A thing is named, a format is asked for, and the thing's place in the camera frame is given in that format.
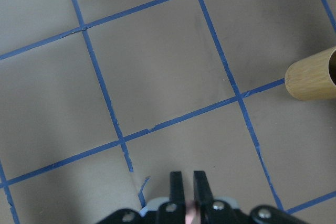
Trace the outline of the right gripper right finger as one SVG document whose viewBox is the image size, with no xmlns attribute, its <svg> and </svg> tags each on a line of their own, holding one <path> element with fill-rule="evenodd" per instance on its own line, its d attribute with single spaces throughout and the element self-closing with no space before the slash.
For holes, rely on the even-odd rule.
<svg viewBox="0 0 336 224">
<path fill-rule="evenodd" d="M 194 171 L 193 194 L 194 200 L 199 205 L 210 204 L 214 199 L 206 173 L 202 170 Z"/>
</svg>

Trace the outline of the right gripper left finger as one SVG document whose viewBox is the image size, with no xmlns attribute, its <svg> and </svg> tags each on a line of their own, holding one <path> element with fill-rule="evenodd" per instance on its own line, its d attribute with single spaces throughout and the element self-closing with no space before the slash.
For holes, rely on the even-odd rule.
<svg viewBox="0 0 336 224">
<path fill-rule="evenodd" d="M 170 202 L 175 204 L 184 203 L 184 187 L 182 172 L 170 172 Z"/>
</svg>

